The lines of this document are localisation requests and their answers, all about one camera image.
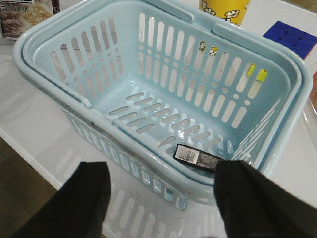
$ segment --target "yellow popcorn container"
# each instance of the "yellow popcorn container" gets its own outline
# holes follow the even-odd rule
[[[200,0],[199,9],[240,26],[250,0]]]

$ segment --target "basket handle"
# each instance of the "basket handle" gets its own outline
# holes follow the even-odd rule
[[[189,11],[186,11],[185,9],[171,3],[171,2],[168,2],[166,0],[160,0],[160,1],[157,1],[157,0],[142,0],[152,6],[155,6],[187,23],[193,23],[194,20],[195,20],[195,17],[194,15],[189,12]]]

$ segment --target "basket slot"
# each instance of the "basket slot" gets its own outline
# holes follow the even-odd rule
[[[85,61],[83,59],[83,55],[80,50],[77,38],[73,37],[70,42],[71,42],[72,48],[74,49],[75,57],[77,59],[77,60],[74,60],[74,62],[78,63],[79,67],[83,67],[85,65]]]
[[[58,55],[56,53],[56,51],[51,51],[50,53],[53,65],[55,66],[55,69],[57,71],[57,74],[59,76],[59,78],[64,81],[66,79],[66,74],[65,71],[63,69],[63,66],[58,58]]]

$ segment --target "light blue basket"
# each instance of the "light blue basket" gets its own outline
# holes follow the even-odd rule
[[[213,202],[213,174],[174,160],[176,144],[268,173],[312,87],[292,51],[166,0],[82,2],[13,57],[81,136],[180,209]]]

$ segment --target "nested basket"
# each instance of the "nested basket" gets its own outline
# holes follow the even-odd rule
[[[267,171],[311,88],[291,51],[166,0],[91,0],[31,28],[14,61],[78,133],[158,196],[210,203],[186,144]]]

